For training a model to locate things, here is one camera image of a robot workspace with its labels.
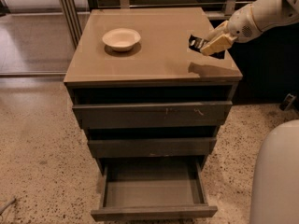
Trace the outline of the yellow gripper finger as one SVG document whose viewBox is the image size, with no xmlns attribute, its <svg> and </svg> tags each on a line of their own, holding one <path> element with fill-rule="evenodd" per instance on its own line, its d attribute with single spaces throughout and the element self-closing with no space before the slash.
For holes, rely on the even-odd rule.
<svg viewBox="0 0 299 224">
<path fill-rule="evenodd" d="M 207 40 L 208 42 L 212 42 L 212 41 L 216 41 L 217 39 L 226 38 L 228 33 L 227 26 L 228 26 L 228 21 L 222 22 L 215 29 L 208 32 L 208 34 L 205 37 L 205 40 Z"/>
<path fill-rule="evenodd" d="M 219 53 L 229 49 L 235 42 L 236 36 L 231 34 L 220 34 L 214 37 L 211 41 L 207 41 L 200 51 L 205 56 L 210 56 L 214 53 Z"/>
</svg>

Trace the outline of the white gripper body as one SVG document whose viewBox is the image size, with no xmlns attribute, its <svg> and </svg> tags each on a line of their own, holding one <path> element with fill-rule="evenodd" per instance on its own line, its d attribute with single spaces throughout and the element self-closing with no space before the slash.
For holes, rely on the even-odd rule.
<svg viewBox="0 0 299 224">
<path fill-rule="evenodd" d="M 252 5 L 245 5 L 231 16 L 228 31 L 238 43 L 247 43 L 262 34 L 253 18 Z"/>
</svg>

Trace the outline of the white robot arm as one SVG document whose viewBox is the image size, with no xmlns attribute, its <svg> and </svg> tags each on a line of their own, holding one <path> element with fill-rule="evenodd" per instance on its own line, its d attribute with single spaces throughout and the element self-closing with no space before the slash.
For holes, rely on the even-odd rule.
<svg viewBox="0 0 299 224">
<path fill-rule="evenodd" d="M 206 36 L 206 56 L 298 22 L 299 0 L 256 0 Z M 249 224 L 299 224 L 299 120 L 280 124 L 263 140 L 255 164 Z"/>
</svg>

